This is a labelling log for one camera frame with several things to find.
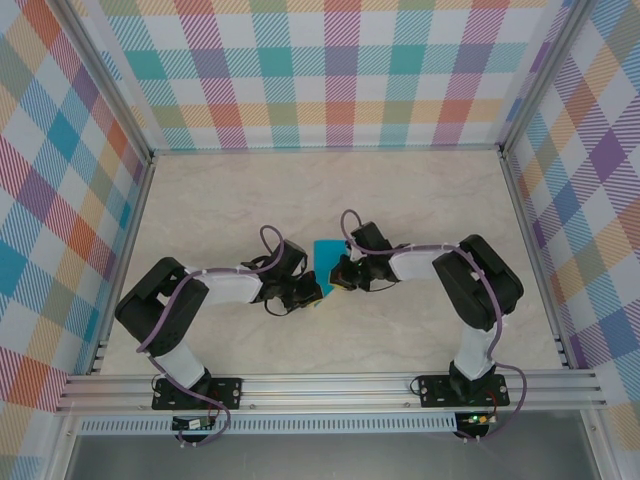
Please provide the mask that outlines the dark circuit board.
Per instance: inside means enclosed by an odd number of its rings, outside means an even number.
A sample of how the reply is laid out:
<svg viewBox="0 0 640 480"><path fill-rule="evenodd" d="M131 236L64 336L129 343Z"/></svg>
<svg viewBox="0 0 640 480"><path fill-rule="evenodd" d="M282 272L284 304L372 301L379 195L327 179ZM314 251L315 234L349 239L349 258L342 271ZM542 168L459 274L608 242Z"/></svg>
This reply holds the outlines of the dark circuit board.
<svg viewBox="0 0 640 480"><path fill-rule="evenodd" d="M174 431L209 431L216 424L216 419L209 416L180 417L172 418L172 429Z"/></svg>

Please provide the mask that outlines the aluminium mounting rail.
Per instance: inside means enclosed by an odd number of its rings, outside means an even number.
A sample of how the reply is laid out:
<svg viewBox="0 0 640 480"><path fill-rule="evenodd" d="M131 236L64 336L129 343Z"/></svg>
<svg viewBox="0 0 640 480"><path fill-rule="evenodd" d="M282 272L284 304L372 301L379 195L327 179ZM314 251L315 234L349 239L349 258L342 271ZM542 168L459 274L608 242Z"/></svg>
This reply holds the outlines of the aluminium mounting rail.
<svg viewBox="0 0 640 480"><path fill-rule="evenodd" d="M502 370L510 405L523 411L603 409L605 394L591 370L534 370L520 375ZM397 413L420 411L417 374L241 374L237 411L248 414ZM56 412L80 414L151 414L151 375L71 376Z"/></svg>

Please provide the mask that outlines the blue paper sheet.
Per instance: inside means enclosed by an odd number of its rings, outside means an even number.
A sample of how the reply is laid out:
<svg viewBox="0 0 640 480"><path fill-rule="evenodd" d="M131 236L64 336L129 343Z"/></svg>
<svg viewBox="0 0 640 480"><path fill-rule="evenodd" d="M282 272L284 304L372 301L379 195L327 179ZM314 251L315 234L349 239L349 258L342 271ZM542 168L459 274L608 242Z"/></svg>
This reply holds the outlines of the blue paper sheet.
<svg viewBox="0 0 640 480"><path fill-rule="evenodd" d="M322 294L327 297L334 287L330 284L331 270L339 263L340 257L347 253L343 240L322 239L313 244L313 270Z"/></svg>

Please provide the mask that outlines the aluminium frame leg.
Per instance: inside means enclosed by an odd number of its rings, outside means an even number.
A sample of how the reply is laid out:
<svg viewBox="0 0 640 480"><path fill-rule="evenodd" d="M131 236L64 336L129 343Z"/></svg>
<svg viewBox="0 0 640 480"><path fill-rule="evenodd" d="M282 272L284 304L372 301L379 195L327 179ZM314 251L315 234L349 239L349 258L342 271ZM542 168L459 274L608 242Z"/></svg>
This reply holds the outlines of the aluminium frame leg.
<svg viewBox="0 0 640 480"><path fill-rule="evenodd" d="M606 429L598 410L581 411L589 446L601 480L618 480L618 473Z"/></svg>
<svg viewBox="0 0 640 480"><path fill-rule="evenodd" d="M77 417L74 415L63 416L44 480L65 480L75 447L77 432Z"/></svg>

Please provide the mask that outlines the aluminium table edge rail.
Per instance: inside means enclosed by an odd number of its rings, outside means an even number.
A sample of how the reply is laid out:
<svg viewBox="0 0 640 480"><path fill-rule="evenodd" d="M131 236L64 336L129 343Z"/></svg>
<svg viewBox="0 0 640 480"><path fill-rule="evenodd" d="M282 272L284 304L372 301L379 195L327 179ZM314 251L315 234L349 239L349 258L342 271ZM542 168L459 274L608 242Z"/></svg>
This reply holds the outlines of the aluminium table edge rail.
<svg viewBox="0 0 640 480"><path fill-rule="evenodd" d="M151 190L155 170L156 156L155 153L152 152L143 169L142 182L126 231L123 249L116 264L113 285L109 292L104 315L97 324L95 338L91 341L91 349L89 351L90 355L88 356L86 365L83 368L83 375L91 375L94 372L94 365L98 361L98 350L108 342L112 324L115 319L115 309L124 288L126 274L130 265L147 199Z"/></svg>
<svg viewBox="0 0 640 480"><path fill-rule="evenodd" d="M564 368L576 369L576 358L571 350L569 338L565 331L564 325L562 324L559 307L557 306L555 298L552 295L551 285L545 275L544 262L538 248L538 243L534 234L533 227L530 224L526 214L524 198L518 188L516 177L512 171L506 154L501 150L498 150L497 155L506 187L513 204L518 225L524 240L527 255L533 269L533 275L536 280L537 288L541 295L545 313L547 315L551 331L557 344L557 350L561 358L561 363Z"/></svg>

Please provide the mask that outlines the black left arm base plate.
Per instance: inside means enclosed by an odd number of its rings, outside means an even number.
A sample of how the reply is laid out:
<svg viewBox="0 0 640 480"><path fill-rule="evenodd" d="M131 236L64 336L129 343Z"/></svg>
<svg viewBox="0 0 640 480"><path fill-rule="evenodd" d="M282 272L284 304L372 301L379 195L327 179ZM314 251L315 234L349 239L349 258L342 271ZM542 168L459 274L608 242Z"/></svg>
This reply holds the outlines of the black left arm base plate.
<svg viewBox="0 0 640 480"><path fill-rule="evenodd" d="M204 410L211 407L209 402L184 393L167 379L156 380L152 390L153 410ZM242 379L204 376L191 387L191 391L216 400L229 410L237 410L242 394Z"/></svg>

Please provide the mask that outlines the aluminium frame post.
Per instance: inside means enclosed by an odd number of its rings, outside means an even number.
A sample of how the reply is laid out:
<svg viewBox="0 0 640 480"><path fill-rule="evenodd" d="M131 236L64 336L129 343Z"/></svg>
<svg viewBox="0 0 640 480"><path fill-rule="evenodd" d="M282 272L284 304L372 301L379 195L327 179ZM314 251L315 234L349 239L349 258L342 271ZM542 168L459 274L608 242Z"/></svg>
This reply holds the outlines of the aluminium frame post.
<svg viewBox="0 0 640 480"><path fill-rule="evenodd" d="M105 97L115 118L120 122L123 131L143 158L151 163L153 153L139 128L129 106L121 95L116 82L105 64L99 50L84 28L70 0L47 0L51 10L69 35L73 46L79 53L85 68L95 81L98 90Z"/></svg>
<svg viewBox="0 0 640 480"><path fill-rule="evenodd" d="M510 110L496 139L502 159L508 159L510 151L524 135L597 2L549 0L548 9L534 30L533 44L523 58L522 81L516 93L507 100Z"/></svg>

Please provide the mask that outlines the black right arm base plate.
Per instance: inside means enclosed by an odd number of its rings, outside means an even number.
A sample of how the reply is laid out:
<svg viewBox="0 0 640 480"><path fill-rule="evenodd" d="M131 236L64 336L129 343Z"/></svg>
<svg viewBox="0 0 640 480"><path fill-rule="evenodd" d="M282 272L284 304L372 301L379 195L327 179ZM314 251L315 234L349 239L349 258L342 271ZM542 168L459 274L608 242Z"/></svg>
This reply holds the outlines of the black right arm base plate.
<svg viewBox="0 0 640 480"><path fill-rule="evenodd" d="M422 375L417 380L422 408L510 405L505 377L500 374L475 381L449 375Z"/></svg>

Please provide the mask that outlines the grey metal shelf plate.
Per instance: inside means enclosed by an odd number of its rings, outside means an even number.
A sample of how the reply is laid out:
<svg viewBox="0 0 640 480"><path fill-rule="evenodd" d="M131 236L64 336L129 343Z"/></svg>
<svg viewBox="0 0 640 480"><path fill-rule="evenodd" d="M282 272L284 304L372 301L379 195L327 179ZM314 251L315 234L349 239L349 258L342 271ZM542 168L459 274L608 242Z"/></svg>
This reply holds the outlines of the grey metal shelf plate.
<svg viewBox="0 0 640 480"><path fill-rule="evenodd" d="M166 437L87 436L65 480L600 480L580 448L490 447L425 435L229 436L202 449Z"/></svg>

